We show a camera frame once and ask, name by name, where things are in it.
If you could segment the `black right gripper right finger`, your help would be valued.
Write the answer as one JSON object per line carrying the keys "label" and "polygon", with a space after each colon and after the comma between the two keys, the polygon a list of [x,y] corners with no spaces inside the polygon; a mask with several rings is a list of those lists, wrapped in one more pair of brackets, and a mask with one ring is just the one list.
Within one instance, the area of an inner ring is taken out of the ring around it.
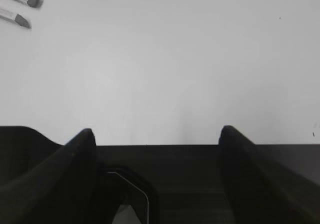
{"label": "black right gripper right finger", "polygon": [[318,224],[320,186],[225,125],[218,142],[225,196],[238,224]]}

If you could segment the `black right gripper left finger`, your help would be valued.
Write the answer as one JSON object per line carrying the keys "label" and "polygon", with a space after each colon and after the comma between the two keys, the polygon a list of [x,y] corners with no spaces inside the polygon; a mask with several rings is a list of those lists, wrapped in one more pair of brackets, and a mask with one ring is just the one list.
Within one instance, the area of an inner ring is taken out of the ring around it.
{"label": "black right gripper left finger", "polygon": [[1,223],[86,223],[96,168],[89,128],[64,145],[30,127],[1,128]]}

